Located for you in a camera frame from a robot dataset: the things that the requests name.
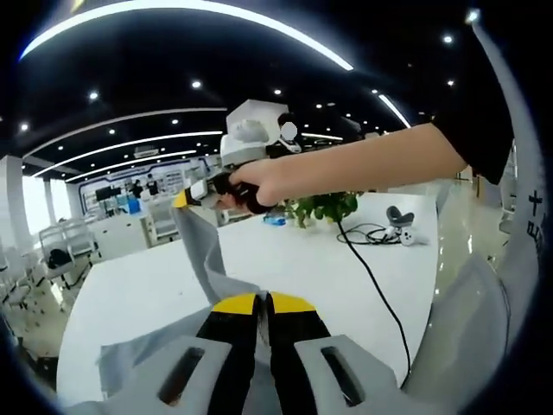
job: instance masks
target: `curved light strip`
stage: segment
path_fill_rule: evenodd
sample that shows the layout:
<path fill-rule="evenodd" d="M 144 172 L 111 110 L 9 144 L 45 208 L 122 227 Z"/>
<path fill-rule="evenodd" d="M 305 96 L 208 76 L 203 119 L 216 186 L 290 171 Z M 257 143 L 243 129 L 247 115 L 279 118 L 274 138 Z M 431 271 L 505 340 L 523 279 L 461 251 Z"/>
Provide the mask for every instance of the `curved light strip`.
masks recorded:
<path fill-rule="evenodd" d="M 322 134 L 311 134 L 310 132 L 303 132 L 302 135 L 303 135 L 304 137 L 326 138 L 326 140 L 336 140 L 336 141 L 343 141 L 343 140 L 344 140 L 342 137 L 336 137 L 336 136 L 323 136 Z"/>
<path fill-rule="evenodd" d="M 220 13 L 221 15 L 233 16 L 239 19 L 247 20 L 249 22 L 261 24 L 266 28 L 274 29 L 286 36 L 296 39 L 306 46 L 309 46 L 310 48 L 326 56 L 329 60 L 336 63 L 336 65 L 346 69 L 347 71 L 353 70 L 353 67 L 349 63 L 340 58 L 332 50 L 325 46 L 322 46 L 319 42 L 303 34 L 299 30 L 293 29 L 284 23 L 271 19 L 270 17 L 254 13 L 253 11 L 241 9 L 235 6 L 229 6 L 228 4 L 207 2 L 204 0 L 133 0 L 98 7 L 97 9 L 89 10 L 76 16 L 70 17 L 66 21 L 56 24 L 44 33 L 38 35 L 25 48 L 21 55 L 21 58 L 19 59 L 21 60 L 27 54 L 42 45 L 42 43 L 52 39 L 54 36 L 59 35 L 60 33 L 70 28 L 74 28 L 81 23 L 90 22 L 91 20 L 98 19 L 100 17 L 123 13 L 125 11 L 146 9 L 190 9 L 211 11 L 213 13 Z"/>
<path fill-rule="evenodd" d="M 114 145 L 110 145 L 110 146 L 108 146 L 108 147 L 104 147 L 103 149 L 98 149 L 98 150 L 94 150 L 94 151 L 89 151 L 88 153 L 81 154 L 80 156 L 75 156 L 75 157 L 72 157 L 72 158 L 68 158 L 67 160 L 64 160 L 63 162 L 59 162 L 59 163 L 53 164 L 53 165 L 51 165 L 51 166 L 49 166 L 49 167 L 46 167 L 44 170 L 41 170 L 41 171 L 39 171 L 39 172 L 37 172 L 37 173 L 34 173 L 34 174 L 33 174 L 33 177 L 40 176 L 40 175 L 46 173 L 47 171 L 49 171 L 49 170 L 51 170 L 51 169 L 55 169 L 56 167 L 63 166 L 64 164 L 67 164 L 67 163 L 70 163 L 70 162 L 74 162 L 74 161 L 76 161 L 76 160 L 80 160 L 81 158 L 93 156 L 93 155 L 95 155 L 95 154 L 102 153 L 102 152 L 104 152 L 104 151 L 120 149 L 121 147 L 126 147 L 126 146 L 129 146 L 129 145 L 142 144 L 142 143 L 150 143 L 150 142 L 152 142 L 152 141 L 167 140 L 167 139 L 169 139 L 169 138 L 199 137 L 199 136 L 217 136 L 217 135 L 221 135 L 221 134 L 223 134 L 223 131 L 182 132 L 181 134 L 171 134 L 170 136 L 150 137 L 150 138 L 143 138 L 143 139 L 141 139 L 141 140 L 129 141 L 129 142 L 127 142 L 127 143 L 114 144 Z"/>
<path fill-rule="evenodd" d="M 224 107 L 208 107 L 208 108 L 175 108 L 173 110 L 160 110 L 160 111 L 150 111 L 150 112 L 139 112 L 138 114 L 132 114 L 132 115 L 125 115 L 123 117 L 118 118 L 112 118 L 107 119 L 106 121 L 102 121 L 101 123 L 96 123 L 92 125 L 87 125 L 86 127 L 79 128 L 75 131 L 70 131 L 67 134 L 64 134 L 62 136 L 52 138 L 51 140 L 47 141 L 44 144 L 39 145 L 38 147 L 32 149 L 29 153 L 25 154 L 23 158 L 27 158 L 29 156 L 32 156 L 37 151 L 40 151 L 46 147 L 48 147 L 51 144 L 57 143 L 58 141 L 65 140 L 66 138 L 69 138 L 71 136 L 75 136 L 77 134 L 80 134 L 85 131 L 93 130 L 95 128 L 99 128 L 104 125 L 109 124 L 115 124 L 120 121 L 126 121 L 128 119 L 135 119 L 135 118 L 143 118 L 143 117 L 152 117 L 154 115 L 163 115 L 163 114 L 174 114 L 176 112 L 210 112 L 210 111 L 226 111 L 226 108 Z"/>
<path fill-rule="evenodd" d="M 70 179 L 66 180 L 66 183 L 72 182 L 73 180 L 82 179 L 83 177 L 87 177 L 90 175 L 95 175 L 96 173 L 101 173 L 102 171 L 107 171 L 110 169 L 116 169 L 117 167 L 124 167 L 129 166 L 131 164 L 137 164 L 142 162 L 151 162 L 152 160 L 159 160 L 160 158 L 166 158 L 166 157 L 173 157 L 173 156 L 185 156 L 186 154 L 194 154 L 196 150 L 186 150 L 186 151 L 178 151 L 176 153 L 169 153 L 169 154 L 163 154 L 161 156 L 152 156 L 152 157 L 145 157 L 145 158 L 138 158 L 136 160 L 130 160 L 129 162 L 123 162 L 119 164 L 112 164 L 111 166 L 103 167 L 101 169 L 96 169 L 93 171 L 89 171 L 88 173 L 83 173 L 82 175 L 78 175 L 75 177 L 72 177 Z"/>
<path fill-rule="evenodd" d="M 382 102 L 384 102 L 384 103 L 386 104 L 386 106 L 387 106 L 388 108 L 391 109 L 391 111 L 392 111 L 394 114 L 396 114 L 396 117 L 398 117 L 399 120 L 400 120 L 402 123 L 404 123 L 404 125 L 405 125 L 407 128 L 411 128 L 411 124 L 409 124 L 409 122 L 407 121 L 407 118 L 405 118 L 404 115 L 403 115 L 401 112 L 399 112 L 399 110 L 396 108 L 395 105 L 393 105 L 393 104 L 391 103 L 391 101 L 388 99 L 388 97 L 386 97 L 385 95 L 382 95 L 382 94 L 379 95 L 378 97 L 380 98 L 380 100 L 381 100 Z"/>

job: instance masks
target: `black handle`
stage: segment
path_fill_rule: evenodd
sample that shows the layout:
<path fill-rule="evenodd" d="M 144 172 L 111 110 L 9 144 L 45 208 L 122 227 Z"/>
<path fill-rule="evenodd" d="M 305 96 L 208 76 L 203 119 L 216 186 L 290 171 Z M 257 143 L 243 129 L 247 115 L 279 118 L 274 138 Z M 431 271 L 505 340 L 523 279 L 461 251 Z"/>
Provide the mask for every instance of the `black handle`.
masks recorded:
<path fill-rule="evenodd" d="M 232 195 L 239 205 L 245 205 L 253 214 L 265 214 L 273 208 L 272 206 L 260 205 L 257 202 L 259 186 L 244 182 L 238 186 L 232 186 L 229 177 L 230 173 L 221 173 L 213 178 L 213 186 L 218 194 L 225 195 L 228 193 Z"/>

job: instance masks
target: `vr controller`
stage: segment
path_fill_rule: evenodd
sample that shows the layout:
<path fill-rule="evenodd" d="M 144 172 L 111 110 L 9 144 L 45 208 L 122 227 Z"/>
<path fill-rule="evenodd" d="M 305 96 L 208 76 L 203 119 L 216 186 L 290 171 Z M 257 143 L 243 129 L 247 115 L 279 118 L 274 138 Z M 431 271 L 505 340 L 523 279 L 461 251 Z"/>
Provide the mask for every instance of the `vr controller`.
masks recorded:
<path fill-rule="evenodd" d="M 204 208 L 215 208 L 219 195 L 232 195 L 239 205 L 246 206 L 253 214 L 265 214 L 274 206 L 263 206 L 257 202 L 259 186 L 250 183 L 240 183 L 234 186 L 230 183 L 231 173 L 225 171 L 209 179 L 203 179 L 185 190 L 187 200 L 191 204 Z"/>
<path fill-rule="evenodd" d="M 390 225 L 386 228 L 385 239 L 399 238 L 403 246 L 427 245 L 429 243 L 427 238 L 412 227 L 415 214 L 402 214 L 397 207 L 390 206 L 386 210 L 386 216 Z"/>

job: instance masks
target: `forearm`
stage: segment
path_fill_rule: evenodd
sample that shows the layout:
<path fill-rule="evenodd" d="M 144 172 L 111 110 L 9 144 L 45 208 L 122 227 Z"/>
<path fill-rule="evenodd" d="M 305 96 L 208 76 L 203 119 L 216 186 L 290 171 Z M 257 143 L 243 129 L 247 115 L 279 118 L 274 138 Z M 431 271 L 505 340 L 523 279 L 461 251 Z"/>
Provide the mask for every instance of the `forearm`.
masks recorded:
<path fill-rule="evenodd" d="M 432 124 L 276 160 L 277 200 L 451 177 L 467 164 Z"/>

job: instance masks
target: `black sleeve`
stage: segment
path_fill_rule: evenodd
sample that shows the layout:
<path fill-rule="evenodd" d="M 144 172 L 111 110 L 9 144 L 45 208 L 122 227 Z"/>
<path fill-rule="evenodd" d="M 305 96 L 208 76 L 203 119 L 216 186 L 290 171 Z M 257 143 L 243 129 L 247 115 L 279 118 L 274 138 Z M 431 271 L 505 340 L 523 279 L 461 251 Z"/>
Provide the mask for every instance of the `black sleeve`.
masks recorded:
<path fill-rule="evenodd" d="M 484 49 L 469 30 L 462 38 L 454 97 L 432 123 L 475 172 L 498 184 L 512 147 L 511 117 Z"/>

